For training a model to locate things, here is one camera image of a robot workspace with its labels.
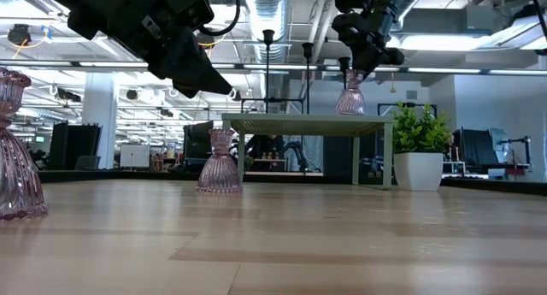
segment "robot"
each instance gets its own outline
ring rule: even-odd
[[[228,94],[232,87],[215,71],[194,31],[219,36],[237,24],[240,0],[232,24],[219,32],[205,25],[215,17],[209,0],[56,0],[71,10],[68,26],[92,39],[98,31],[145,60],[160,79],[170,78],[176,90],[194,97],[198,91]],[[398,49],[386,48],[402,0],[335,0],[338,15],[332,28],[351,49],[353,69],[365,77],[380,64],[404,61]],[[362,9],[360,14],[354,9]]]

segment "glass candle holder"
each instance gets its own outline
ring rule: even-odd
[[[32,158],[7,128],[31,85],[24,74],[0,68],[0,220],[47,213],[42,185]]]
[[[238,167],[229,154],[233,130],[210,129],[213,155],[203,166],[199,175],[196,192],[238,193],[243,191],[239,180]]]
[[[361,94],[361,86],[365,72],[355,69],[348,70],[346,80],[347,89],[336,103],[336,113],[341,115],[363,115],[365,109],[365,98]]]

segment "small table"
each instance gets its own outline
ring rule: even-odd
[[[359,185],[359,138],[384,128],[383,188],[391,188],[393,119],[365,115],[222,114],[222,120],[223,129],[239,133],[239,153],[245,151],[245,134],[353,137],[354,185]],[[243,159],[238,160],[238,173],[243,180]]]
[[[462,177],[465,177],[465,173],[466,173],[465,162],[455,162],[455,161],[443,162],[443,165],[450,165],[450,172],[452,174],[459,174],[459,172],[457,172],[456,165],[461,165],[462,166],[461,175],[462,175]]]

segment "fluorescent light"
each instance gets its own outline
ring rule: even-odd
[[[236,68],[235,64],[213,64],[213,68],[216,69],[234,69]]]
[[[26,108],[19,108],[19,111],[17,111],[17,115],[23,115],[23,116],[31,116],[31,117],[39,117],[40,114],[34,110],[26,109]]]
[[[515,75],[515,76],[547,76],[547,70],[531,69],[492,69],[488,74],[493,75]]]
[[[138,127],[117,127],[117,129],[125,131],[135,131],[138,130]]]
[[[401,46],[401,40],[396,37],[391,37],[391,40],[385,44],[387,48],[399,48]]]
[[[391,73],[395,73],[395,72],[398,72],[399,71],[399,68],[376,68],[374,70],[374,72],[376,73],[385,73],[385,72],[391,72]]]
[[[147,68],[146,62],[80,62],[83,67],[95,68]]]
[[[16,137],[34,137],[35,133],[14,133]]]
[[[144,132],[144,131],[130,131],[130,132],[126,132],[126,133],[145,134],[145,135],[157,134],[156,132]]]
[[[547,40],[545,40],[545,37],[542,36],[541,38],[536,39],[535,41],[522,47],[521,49],[522,50],[544,50],[545,48],[547,48]]]
[[[478,74],[478,73],[480,73],[480,69],[469,69],[469,68],[409,68],[409,73]]]
[[[403,39],[401,48],[404,50],[468,51],[483,43],[483,38],[464,35],[409,35]]]
[[[245,64],[243,65],[246,69],[266,69],[266,64]],[[291,64],[270,64],[270,69],[281,69],[281,70],[305,70],[307,67],[305,65],[291,65]],[[316,70],[316,65],[310,65],[309,70]]]
[[[520,18],[516,20],[513,25],[507,29],[503,29],[502,31],[496,32],[492,34],[484,43],[482,43],[479,47],[500,47],[501,45],[507,43],[510,38],[516,38],[520,36],[521,34],[527,32],[528,30],[532,29],[533,27],[538,25],[536,16],[531,16],[532,18],[535,18],[536,21],[532,22],[532,19],[529,18]]]
[[[71,62],[64,62],[64,61],[14,61],[14,60],[0,60],[0,65],[6,65],[6,66],[60,66],[60,67],[67,67],[72,66]]]
[[[54,105],[54,104],[23,104],[22,107],[23,108],[41,108],[41,109],[64,109],[64,108],[66,108],[65,106]],[[69,104],[68,107],[69,108],[82,108],[83,104],[82,103]]]

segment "ceiling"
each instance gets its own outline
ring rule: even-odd
[[[212,3],[222,3],[225,0],[211,0]],[[318,63],[336,60],[341,56],[349,56],[349,50],[338,41],[338,35],[329,27],[336,14],[328,17],[332,0],[326,0],[323,7],[318,0],[288,0],[286,16],[286,34],[283,39],[283,48],[288,49],[288,56],[283,58],[285,63],[304,63],[302,43],[309,41],[316,16],[320,22],[315,35],[315,58]],[[508,24],[507,15],[526,3],[526,0],[419,0],[415,8],[410,11],[404,20],[401,32],[394,32],[393,42],[409,42],[409,37],[420,35],[450,34],[451,37],[468,38],[471,32],[489,30],[497,32]],[[235,8],[229,4],[214,4],[215,19],[209,24],[212,27],[223,28],[232,21]],[[109,62],[136,62],[138,58],[127,52],[115,41],[99,33],[92,41],[81,38],[68,28],[68,10],[51,0],[0,0],[0,59],[19,60],[60,60],[60,61],[109,61]],[[209,52],[211,62],[218,63],[252,63],[257,62],[255,53],[256,38],[251,35],[252,12],[248,8],[242,9],[236,27],[225,37],[216,38],[219,43]],[[19,49],[17,45],[7,40],[8,31],[14,24],[22,23],[30,26],[32,48]],[[325,37],[321,36],[322,25],[327,27]],[[474,34],[474,38],[486,38],[489,34]],[[421,68],[528,68],[537,62],[537,56],[532,50],[520,48],[490,48],[463,51],[433,51],[404,50],[405,65]],[[26,115],[19,114],[21,121],[30,120],[59,121],[66,119],[78,122],[81,116],[81,103],[63,102],[56,99],[52,93],[55,88],[71,91],[85,99],[84,71],[21,69],[24,74],[32,78],[33,85],[25,92],[23,105]],[[170,80],[159,80],[153,74],[143,72],[118,72],[116,80],[120,85],[119,124],[125,125],[123,119],[134,119],[135,124],[145,127],[150,121],[168,121],[180,126],[185,121],[217,120],[222,112],[239,112],[240,103],[231,98],[212,93],[202,93],[192,99],[186,98],[171,88]],[[261,85],[263,75],[260,72],[238,72],[238,74],[223,74],[225,79],[239,91],[243,98],[261,98],[264,89]],[[375,81],[382,83],[386,80],[418,81],[428,86],[438,78],[430,74],[389,74],[377,73]],[[128,90],[146,92],[146,99],[129,100],[126,98]],[[288,91],[294,95],[294,89]],[[164,108],[179,107],[174,118],[159,115],[159,110],[144,106],[162,105]],[[147,128],[151,133],[155,128]]]

